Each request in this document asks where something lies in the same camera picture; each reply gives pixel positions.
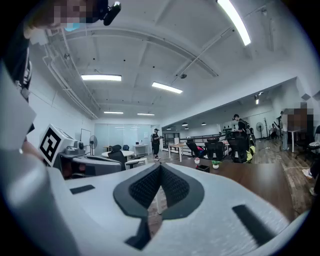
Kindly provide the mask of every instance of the stand fan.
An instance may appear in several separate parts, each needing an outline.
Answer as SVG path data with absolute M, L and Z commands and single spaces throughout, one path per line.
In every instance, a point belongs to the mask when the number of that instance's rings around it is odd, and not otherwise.
M 260 132 L 261 134 L 261 139 L 262 139 L 262 131 L 264 130 L 264 125 L 262 124 L 262 122 L 258 122 L 255 126 L 256 130 L 258 132 Z
M 97 147 L 98 145 L 98 140 L 97 137 L 92 135 L 89 139 L 89 145 L 90 145 L 90 156 L 94 155 L 94 149 Z

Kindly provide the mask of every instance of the whiteboard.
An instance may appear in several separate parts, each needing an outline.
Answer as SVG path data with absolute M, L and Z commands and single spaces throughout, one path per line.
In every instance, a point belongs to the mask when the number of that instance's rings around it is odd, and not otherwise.
M 89 143 L 90 136 L 91 136 L 91 131 L 81 129 L 80 141 L 83 143 L 84 146 L 90 146 L 90 143 Z

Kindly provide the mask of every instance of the small plant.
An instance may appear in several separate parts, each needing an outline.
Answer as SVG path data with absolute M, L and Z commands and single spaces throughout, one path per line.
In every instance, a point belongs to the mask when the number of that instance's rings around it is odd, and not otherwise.
M 217 166 L 220 163 L 221 163 L 220 161 L 215 161 L 215 160 L 212 161 L 212 164 L 215 165 L 215 166 Z

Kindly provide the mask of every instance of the white shoe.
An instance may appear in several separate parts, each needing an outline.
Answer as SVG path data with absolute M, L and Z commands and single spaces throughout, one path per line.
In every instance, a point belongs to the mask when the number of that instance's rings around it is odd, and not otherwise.
M 309 191 L 310 191 L 310 194 L 313 195 L 314 197 L 316 197 L 318 195 L 317 193 L 315 193 L 315 188 L 314 187 L 311 187 L 309 189 Z

